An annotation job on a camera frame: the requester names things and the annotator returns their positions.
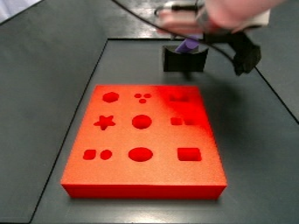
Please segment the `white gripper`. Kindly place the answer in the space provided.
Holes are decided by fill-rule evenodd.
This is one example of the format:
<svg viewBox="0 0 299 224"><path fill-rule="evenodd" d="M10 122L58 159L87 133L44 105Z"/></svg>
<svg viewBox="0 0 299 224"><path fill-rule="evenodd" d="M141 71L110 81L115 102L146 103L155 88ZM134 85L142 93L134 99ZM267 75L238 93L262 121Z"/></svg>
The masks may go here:
<svg viewBox="0 0 299 224"><path fill-rule="evenodd" d="M157 30L161 33L217 33L219 25L213 18L213 1L170 1L155 9Z"/></svg>

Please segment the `robot arm with black cover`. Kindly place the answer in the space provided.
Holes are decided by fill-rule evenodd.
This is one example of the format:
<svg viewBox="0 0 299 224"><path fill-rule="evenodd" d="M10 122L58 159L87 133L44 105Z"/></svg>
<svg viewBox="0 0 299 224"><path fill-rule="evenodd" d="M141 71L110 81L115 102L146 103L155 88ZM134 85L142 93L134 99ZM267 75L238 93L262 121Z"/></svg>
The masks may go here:
<svg viewBox="0 0 299 224"><path fill-rule="evenodd" d="M261 61L261 47L245 31L269 24L270 11L286 0L177 0L155 10L159 32L202 34L209 44L229 43L235 51L237 75L247 74Z"/></svg>

